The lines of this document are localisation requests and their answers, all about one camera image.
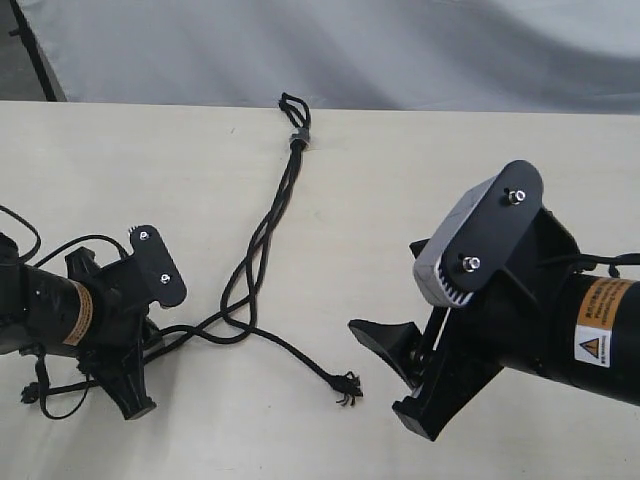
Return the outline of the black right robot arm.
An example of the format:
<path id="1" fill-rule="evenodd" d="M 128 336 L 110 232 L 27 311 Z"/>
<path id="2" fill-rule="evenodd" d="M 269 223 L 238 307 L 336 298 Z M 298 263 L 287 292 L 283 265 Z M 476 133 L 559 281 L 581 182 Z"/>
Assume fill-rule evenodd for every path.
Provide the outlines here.
<path id="1" fill-rule="evenodd" d="M 533 297 L 499 276 L 460 309 L 413 322 L 349 321 L 411 394 L 392 409 L 430 441 L 501 371 L 511 369 L 636 405 L 639 284 L 571 274 Z"/>

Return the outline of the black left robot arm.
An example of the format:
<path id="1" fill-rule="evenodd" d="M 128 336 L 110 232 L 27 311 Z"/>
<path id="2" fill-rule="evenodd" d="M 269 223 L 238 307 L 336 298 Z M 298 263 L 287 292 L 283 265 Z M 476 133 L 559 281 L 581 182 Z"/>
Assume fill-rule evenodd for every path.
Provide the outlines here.
<path id="1" fill-rule="evenodd" d="M 149 306 L 155 302 L 133 257 L 104 267 L 81 247 L 65 258 L 59 276 L 20 260 L 16 242 L 1 238 L 1 352 L 36 358 L 36 380 L 22 402 L 47 406 L 54 390 L 46 366 L 49 356 L 77 360 L 83 390 L 101 387 L 127 420 L 155 409 L 146 392 L 144 344 L 155 331 Z"/>

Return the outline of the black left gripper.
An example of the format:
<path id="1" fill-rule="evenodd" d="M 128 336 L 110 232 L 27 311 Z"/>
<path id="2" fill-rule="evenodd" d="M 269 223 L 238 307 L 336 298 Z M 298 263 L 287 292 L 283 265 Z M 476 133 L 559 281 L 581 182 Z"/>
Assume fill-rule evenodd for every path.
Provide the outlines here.
<path id="1" fill-rule="evenodd" d="M 156 408 L 146 391 L 142 364 L 145 353 L 164 344 L 158 325 L 149 318 L 154 302 L 147 297 L 132 255 L 103 266 L 86 247 L 65 256 L 67 277 L 92 297 L 91 324 L 78 345 L 80 366 L 125 420 L 137 420 Z"/>

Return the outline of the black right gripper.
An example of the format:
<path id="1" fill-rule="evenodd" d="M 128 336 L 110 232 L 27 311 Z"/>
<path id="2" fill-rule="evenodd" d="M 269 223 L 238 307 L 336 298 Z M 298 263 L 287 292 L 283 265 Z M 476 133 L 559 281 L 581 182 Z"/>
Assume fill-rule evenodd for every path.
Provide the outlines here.
<path id="1" fill-rule="evenodd" d="M 578 279 L 492 279 L 449 311 L 445 345 L 465 359 L 445 359 L 423 383 L 423 334 L 413 322 L 348 322 L 356 340 L 418 393 L 392 410 L 412 433 L 435 441 L 444 427 L 503 368 L 578 388 L 573 354 Z"/>

